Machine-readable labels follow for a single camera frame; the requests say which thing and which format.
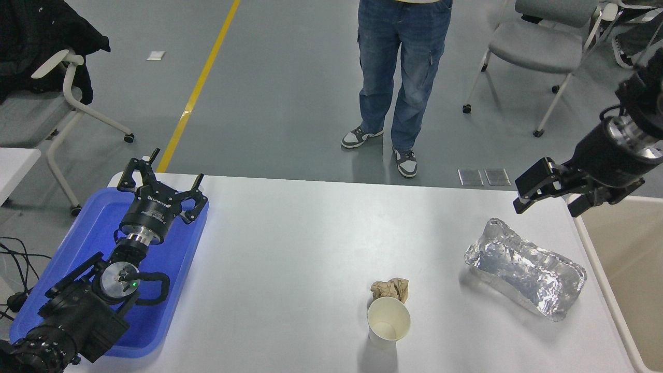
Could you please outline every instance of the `cable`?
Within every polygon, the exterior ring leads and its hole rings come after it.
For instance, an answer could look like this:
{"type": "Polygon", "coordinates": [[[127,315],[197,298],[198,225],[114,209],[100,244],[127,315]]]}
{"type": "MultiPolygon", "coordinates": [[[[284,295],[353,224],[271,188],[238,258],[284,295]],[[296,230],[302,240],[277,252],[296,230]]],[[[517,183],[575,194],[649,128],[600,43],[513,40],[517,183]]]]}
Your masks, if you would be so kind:
{"type": "Polygon", "coordinates": [[[42,254],[28,254],[28,250],[25,246],[25,243],[21,241],[18,238],[14,237],[4,237],[0,236],[0,239],[5,239],[5,240],[14,240],[17,241],[18,243],[21,244],[23,247],[23,252],[18,252],[15,250],[12,250],[8,248],[5,244],[0,242],[0,248],[4,251],[0,251],[0,254],[5,254],[5,255],[10,255],[11,258],[14,260],[14,263],[16,264],[16,268],[19,271],[19,277],[21,278],[21,285],[23,286],[23,291],[19,291],[18,293],[10,296],[7,299],[7,303],[0,305],[0,307],[7,306],[7,309],[5,309],[4,312],[0,311],[0,319],[2,318],[8,318],[10,320],[14,320],[14,318],[10,315],[7,314],[8,310],[12,310],[12,312],[18,312],[18,310],[21,309],[21,306],[23,306],[23,303],[25,302],[25,299],[27,299],[28,295],[32,291],[32,287],[28,288],[28,276],[30,275],[30,270],[32,270],[32,273],[34,276],[39,280],[39,274],[35,270],[34,266],[30,262],[30,257],[40,257],[40,258],[48,258],[51,259],[50,256],[47,255],[42,255],[42,254]],[[23,272],[23,268],[21,267],[21,264],[19,263],[19,259],[17,257],[21,257],[21,259],[25,260],[25,274],[23,272]]]}
{"type": "Polygon", "coordinates": [[[599,119],[600,119],[601,121],[603,121],[603,119],[605,119],[605,114],[606,114],[607,112],[609,112],[609,111],[611,111],[611,110],[614,110],[614,109],[617,109],[617,108],[621,108],[621,104],[617,104],[617,105],[611,106],[611,107],[609,107],[609,108],[603,110],[603,111],[599,114],[599,119]]]}
{"type": "Polygon", "coordinates": [[[14,318],[13,318],[12,316],[9,316],[9,315],[7,314],[7,311],[9,311],[9,306],[7,306],[7,308],[5,309],[4,312],[0,311],[0,320],[2,320],[3,318],[6,317],[6,318],[8,318],[9,320],[14,321],[14,318]]]}

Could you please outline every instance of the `white table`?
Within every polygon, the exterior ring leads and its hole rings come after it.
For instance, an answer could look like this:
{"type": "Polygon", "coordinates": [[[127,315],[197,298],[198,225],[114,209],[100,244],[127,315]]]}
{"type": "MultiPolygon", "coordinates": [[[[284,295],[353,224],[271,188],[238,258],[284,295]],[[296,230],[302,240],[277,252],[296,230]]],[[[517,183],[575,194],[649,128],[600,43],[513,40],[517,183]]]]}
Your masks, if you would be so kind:
{"type": "MultiPolygon", "coordinates": [[[[184,190],[194,176],[158,179],[184,190]]],[[[517,215],[516,193],[496,190],[209,176],[203,187],[208,221],[162,346],[67,373],[633,372],[561,199],[517,215]],[[491,217],[587,270],[565,320],[468,272],[465,250],[491,217]],[[410,280],[412,327],[380,349],[369,288],[397,276],[410,280]]]]}
{"type": "Polygon", "coordinates": [[[39,149],[0,147],[0,204],[7,200],[40,154],[39,149]]]}

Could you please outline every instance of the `white paper cup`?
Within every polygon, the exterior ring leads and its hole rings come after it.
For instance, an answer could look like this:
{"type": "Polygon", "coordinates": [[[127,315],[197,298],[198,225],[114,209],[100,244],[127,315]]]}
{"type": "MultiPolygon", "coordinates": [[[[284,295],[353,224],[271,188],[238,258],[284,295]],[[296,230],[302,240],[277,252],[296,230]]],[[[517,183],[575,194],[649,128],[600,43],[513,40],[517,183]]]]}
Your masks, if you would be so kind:
{"type": "Polygon", "coordinates": [[[378,342],[395,342],[410,330],[410,313],[396,298],[382,297],[374,300],[368,312],[369,327],[378,342]]]}

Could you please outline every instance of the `crumpled paper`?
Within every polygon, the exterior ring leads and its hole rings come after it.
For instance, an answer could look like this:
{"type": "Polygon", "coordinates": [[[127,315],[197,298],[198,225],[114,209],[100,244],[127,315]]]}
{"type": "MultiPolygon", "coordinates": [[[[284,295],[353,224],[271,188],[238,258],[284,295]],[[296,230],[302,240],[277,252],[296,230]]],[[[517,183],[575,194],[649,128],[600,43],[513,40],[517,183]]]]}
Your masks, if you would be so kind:
{"type": "Polygon", "coordinates": [[[371,285],[373,300],[381,297],[392,297],[398,299],[401,303],[405,303],[408,299],[408,283],[408,280],[399,277],[392,278],[387,282],[376,281],[371,285]]]}

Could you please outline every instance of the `blue tray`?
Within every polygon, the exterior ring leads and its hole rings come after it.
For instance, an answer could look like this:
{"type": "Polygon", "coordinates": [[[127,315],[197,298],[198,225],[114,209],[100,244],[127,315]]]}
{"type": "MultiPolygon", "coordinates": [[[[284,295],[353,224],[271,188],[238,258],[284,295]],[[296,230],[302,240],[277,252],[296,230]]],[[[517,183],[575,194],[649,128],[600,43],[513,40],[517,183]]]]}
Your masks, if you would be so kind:
{"type": "MultiPolygon", "coordinates": [[[[37,311],[48,301],[44,295],[47,290],[97,252],[102,252],[103,258],[108,259],[115,247],[113,232],[133,197],[133,193],[119,192],[115,188],[101,189],[90,197],[12,323],[9,331],[12,343],[42,322],[37,311]]],[[[193,201],[187,202],[190,205],[185,203],[186,208],[193,207],[193,201]]],[[[139,358],[152,352],[161,343],[196,253],[208,207],[209,204],[205,205],[198,219],[189,225],[176,218],[164,243],[150,246],[147,258],[141,262],[139,269],[141,272],[167,274],[170,277],[168,298],[156,306],[135,305],[131,308],[125,316],[131,327],[106,355],[139,358]]],[[[160,283],[144,281],[139,291],[141,298],[154,299],[160,293],[160,283]]]]}

